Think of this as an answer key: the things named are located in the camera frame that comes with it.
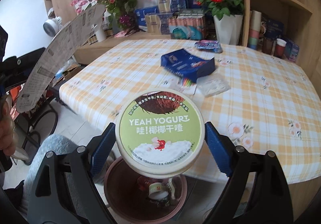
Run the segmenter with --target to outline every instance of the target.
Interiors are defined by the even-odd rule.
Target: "green lid label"
[[[190,102],[171,92],[141,95],[126,109],[120,139],[126,152],[144,166],[168,166],[186,160],[201,134]]]

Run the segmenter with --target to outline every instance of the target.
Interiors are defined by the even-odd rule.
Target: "metal screw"
[[[273,151],[268,151],[267,155],[269,155],[270,157],[275,157],[275,153]]]
[[[240,145],[236,146],[235,149],[236,149],[237,152],[243,152],[243,151],[245,151],[244,147],[243,147],[243,146],[240,146]]]
[[[85,146],[79,146],[79,147],[77,148],[77,152],[79,152],[79,153],[83,153],[85,150],[86,150],[86,147],[85,147]]]
[[[53,151],[49,151],[49,152],[46,153],[46,157],[47,158],[51,158],[53,155],[54,155]]]

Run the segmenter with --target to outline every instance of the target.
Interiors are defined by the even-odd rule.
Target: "yogurt container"
[[[123,159],[134,171],[151,178],[170,178],[188,170],[199,156],[204,137],[197,106],[167,88],[133,96],[116,122]]]

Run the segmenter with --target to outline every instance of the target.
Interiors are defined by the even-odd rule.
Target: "red cartoon character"
[[[157,140],[157,141],[158,141],[159,146],[156,147],[155,150],[157,149],[157,150],[162,151],[162,149],[165,148],[165,141],[164,140]]]

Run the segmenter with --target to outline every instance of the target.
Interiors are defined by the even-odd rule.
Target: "tablecloth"
[[[61,99],[100,130],[115,121],[134,94],[173,77],[160,66],[165,53],[185,48],[215,57],[217,72],[231,89],[212,97],[190,96],[204,121],[235,145],[265,154],[273,150],[288,183],[321,175],[321,101],[304,71],[286,60],[240,46],[223,53],[197,50],[188,40],[125,41],[96,59],[60,88]],[[226,181],[207,147],[186,172],[199,179]]]

